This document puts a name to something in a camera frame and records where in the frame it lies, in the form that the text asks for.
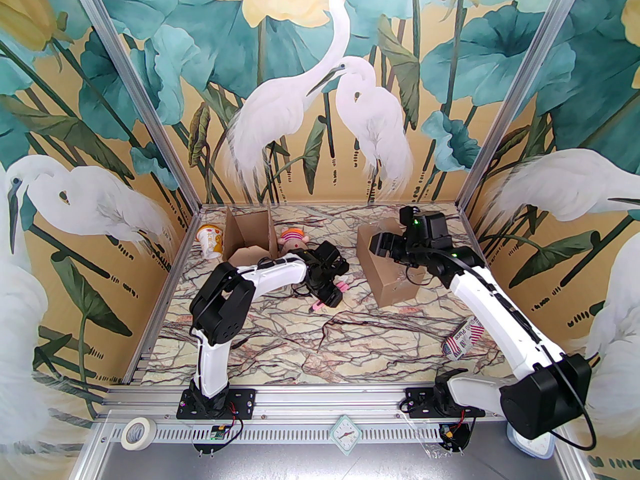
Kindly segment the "pink utility knife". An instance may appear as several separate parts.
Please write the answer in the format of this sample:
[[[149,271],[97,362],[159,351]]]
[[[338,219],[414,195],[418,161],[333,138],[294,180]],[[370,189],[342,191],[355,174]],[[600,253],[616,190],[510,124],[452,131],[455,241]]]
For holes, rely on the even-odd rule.
[[[343,294],[346,291],[350,290],[350,286],[345,281],[339,281],[336,285],[336,288]],[[316,311],[320,311],[326,307],[326,304],[322,301],[316,301],[313,306],[310,307],[310,313],[315,313]]]

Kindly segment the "taped brown cardboard box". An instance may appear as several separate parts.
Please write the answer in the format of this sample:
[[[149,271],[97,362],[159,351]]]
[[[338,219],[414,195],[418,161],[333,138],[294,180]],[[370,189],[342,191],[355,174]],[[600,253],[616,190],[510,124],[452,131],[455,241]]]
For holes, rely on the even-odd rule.
[[[366,222],[358,227],[356,255],[377,306],[379,308],[395,306],[416,298],[419,286],[428,283],[425,280],[426,269],[424,267],[409,268],[409,279],[407,279],[405,266],[395,263],[389,257],[371,253],[371,238],[378,233],[401,235],[403,228],[393,217]]]
[[[256,265],[261,259],[277,259],[278,239],[269,206],[239,212],[226,206],[222,261],[235,267]]]

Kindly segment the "pink plush doll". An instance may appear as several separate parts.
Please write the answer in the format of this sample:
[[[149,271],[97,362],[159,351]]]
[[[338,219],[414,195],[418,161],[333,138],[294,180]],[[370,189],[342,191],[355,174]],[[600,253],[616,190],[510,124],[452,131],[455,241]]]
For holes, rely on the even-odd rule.
[[[279,257],[283,258],[293,250],[306,250],[310,237],[300,227],[288,227],[282,230],[278,238]]]

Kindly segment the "instant noodle cup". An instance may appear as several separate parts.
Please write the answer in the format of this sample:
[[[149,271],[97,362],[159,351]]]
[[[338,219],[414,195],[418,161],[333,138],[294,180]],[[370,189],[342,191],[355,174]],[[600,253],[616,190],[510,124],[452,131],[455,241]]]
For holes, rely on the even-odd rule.
[[[223,256],[224,231],[216,224],[202,224],[196,232],[202,258],[221,259]]]

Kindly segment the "green diamond clock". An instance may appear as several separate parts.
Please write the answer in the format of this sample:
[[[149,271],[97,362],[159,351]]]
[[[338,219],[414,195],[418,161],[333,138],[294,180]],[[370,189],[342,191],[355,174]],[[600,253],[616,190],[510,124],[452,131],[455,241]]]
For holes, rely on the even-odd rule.
[[[330,429],[329,438],[347,457],[361,441],[362,431],[347,414],[343,414]]]

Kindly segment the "grey steel shelf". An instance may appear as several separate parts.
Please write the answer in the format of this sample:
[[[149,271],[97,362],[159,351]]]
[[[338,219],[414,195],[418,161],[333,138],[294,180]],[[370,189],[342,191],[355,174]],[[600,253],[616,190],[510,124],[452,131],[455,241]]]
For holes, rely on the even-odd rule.
[[[192,445],[112,445],[82,480],[574,480],[558,460],[473,446],[464,455],[431,458],[422,446],[231,445],[199,454]]]

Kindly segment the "pale blue square clock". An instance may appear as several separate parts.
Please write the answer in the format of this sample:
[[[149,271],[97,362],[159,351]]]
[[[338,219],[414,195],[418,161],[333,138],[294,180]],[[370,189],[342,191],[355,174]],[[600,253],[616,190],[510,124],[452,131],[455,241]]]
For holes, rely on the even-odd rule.
[[[554,455],[556,438],[550,433],[544,433],[534,439],[527,439],[519,434],[510,423],[507,423],[506,436],[515,448],[530,457],[548,460]]]

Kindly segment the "cream masking tape roll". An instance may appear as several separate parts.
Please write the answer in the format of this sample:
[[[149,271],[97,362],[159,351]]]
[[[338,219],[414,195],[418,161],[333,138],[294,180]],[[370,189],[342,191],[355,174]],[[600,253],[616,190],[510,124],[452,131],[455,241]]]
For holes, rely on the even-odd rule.
[[[120,444],[126,451],[142,451],[156,438],[157,424],[152,419],[137,417],[130,420],[120,436]]]

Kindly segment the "aluminium front rail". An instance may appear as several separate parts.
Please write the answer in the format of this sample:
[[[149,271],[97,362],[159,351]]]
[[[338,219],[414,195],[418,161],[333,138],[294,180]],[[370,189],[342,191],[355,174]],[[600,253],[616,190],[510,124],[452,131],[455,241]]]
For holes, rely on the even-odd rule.
[[[124,386],[110,389],[99,409],[99,423],[110,425],[103,441],[115,442],[134,418],[155,421],[153,444],[218,446],[211,428],[229,425],[236,444],[329,444],[330,430],[347,415],[361,429],[359,444],[430,444],[441,441],[440,425],[501,422],[496,412],[484,409],[479,418],[412,419],[399,409],[409,387],[431,387],[428,382],[406,384],[323,384],[236,386],[256,390],[251,420],[178,420],[176,412],[185,386]]]

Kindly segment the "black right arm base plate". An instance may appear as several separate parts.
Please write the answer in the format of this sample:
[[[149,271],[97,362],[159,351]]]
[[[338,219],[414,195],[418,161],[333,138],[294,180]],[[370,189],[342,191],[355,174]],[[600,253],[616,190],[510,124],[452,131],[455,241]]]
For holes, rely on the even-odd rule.
[[[408,387],[404,389],[404,393],[398,409],[411,419],[473,419],[487,416],[485,410],[457,404],[448,391],[439,385]]]

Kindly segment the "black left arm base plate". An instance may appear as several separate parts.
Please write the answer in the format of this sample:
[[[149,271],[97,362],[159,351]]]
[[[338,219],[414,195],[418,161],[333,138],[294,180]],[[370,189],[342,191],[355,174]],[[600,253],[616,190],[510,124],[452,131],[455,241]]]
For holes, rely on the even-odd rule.
[[[214,398],[206,398],[197,388],[186,388],[176,410],[176,419],[184,421],[251,420],[256,390],[227,388]]]

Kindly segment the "aluminium frame post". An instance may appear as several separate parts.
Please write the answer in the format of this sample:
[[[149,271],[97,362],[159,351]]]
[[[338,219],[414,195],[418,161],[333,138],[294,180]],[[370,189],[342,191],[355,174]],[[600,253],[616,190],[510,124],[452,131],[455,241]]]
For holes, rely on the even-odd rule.
[[[170,137],[162,125],[143,82],[130,60],[130,56],[115,29],[105,4],[102,0],[79,1],[102,41],[115,69],[118,71],[119,77],[125,85],[135,109],[148,128],[151,138],[156,142],[167,166],[172,174],[174,174],[179,188],[185,196],[186,204],[192,212],[197,214],[201,209],[201,199],[179,160],[173,144],[170,141]]]
[[[478,189],[483,174],[489,168],[489,164],[494,153],[498,150],[498,145],[506,133],[509,125],[514,121],[518,111],[525,106],[525,98],[528,96],[531,87],[537,79],[538,73],[543,66],[553,44],[562,29],[563,23],[576,0],[550,0],[546,12],[542,16],[541,22],[535,31],[531,44],[525,52],[514,79],[507,90],[505,100],[494,117],[494,121],[489,128],[480,153],[473,163],[462,188],[460,189],[455,207],[460,215],[464,214],[475,190]]]

